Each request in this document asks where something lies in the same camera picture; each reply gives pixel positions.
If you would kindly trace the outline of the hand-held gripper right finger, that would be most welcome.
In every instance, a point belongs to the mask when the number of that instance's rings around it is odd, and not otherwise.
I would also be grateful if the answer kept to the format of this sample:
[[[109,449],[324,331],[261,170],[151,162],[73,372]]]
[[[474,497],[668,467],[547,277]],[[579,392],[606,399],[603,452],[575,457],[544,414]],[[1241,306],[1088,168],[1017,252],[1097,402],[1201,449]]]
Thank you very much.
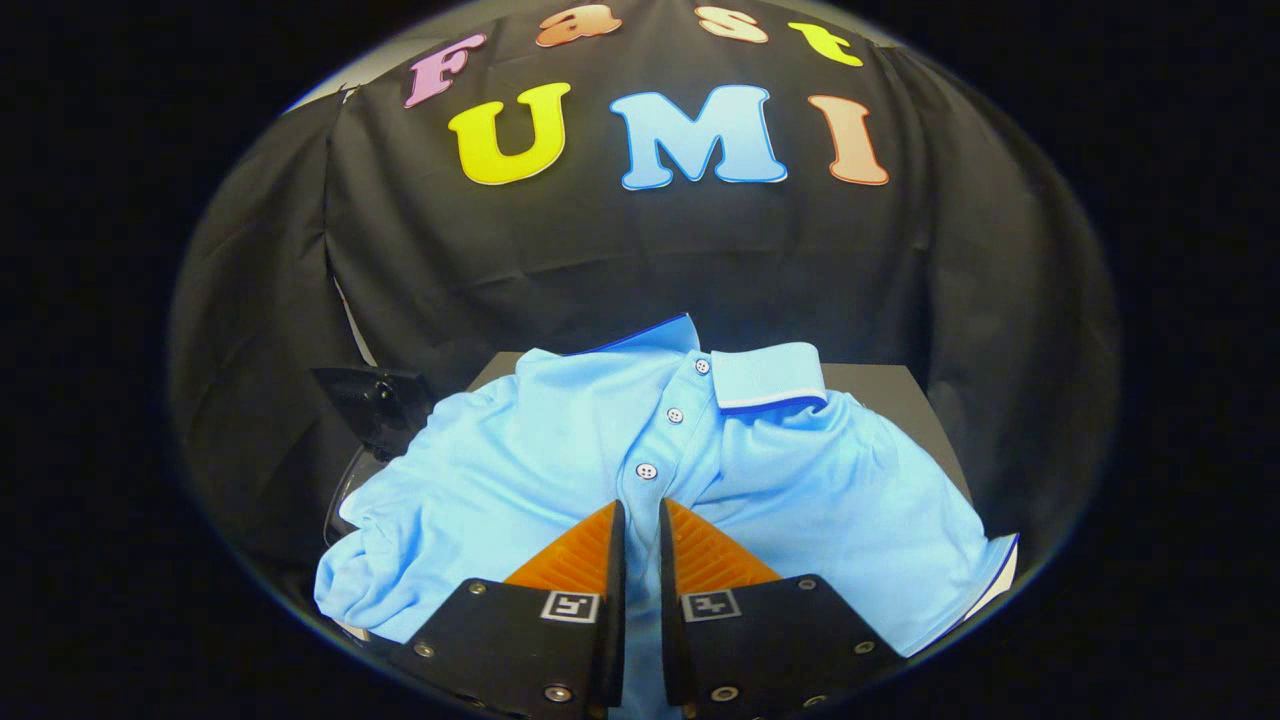
[[[660,592],[666,697],[686,719],[804,719],[908,664],[827,579],[780,575],[672,498]]]

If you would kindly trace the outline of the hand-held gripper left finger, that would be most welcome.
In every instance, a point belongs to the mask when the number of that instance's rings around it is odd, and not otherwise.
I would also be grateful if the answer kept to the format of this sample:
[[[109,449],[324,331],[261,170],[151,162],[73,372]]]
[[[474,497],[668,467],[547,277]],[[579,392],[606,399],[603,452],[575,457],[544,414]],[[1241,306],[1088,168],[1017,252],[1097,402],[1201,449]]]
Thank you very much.
[[[504,580],[461,582],[388,659],[494,719],[604,719],[623,689],[626,574],[613,502]]]

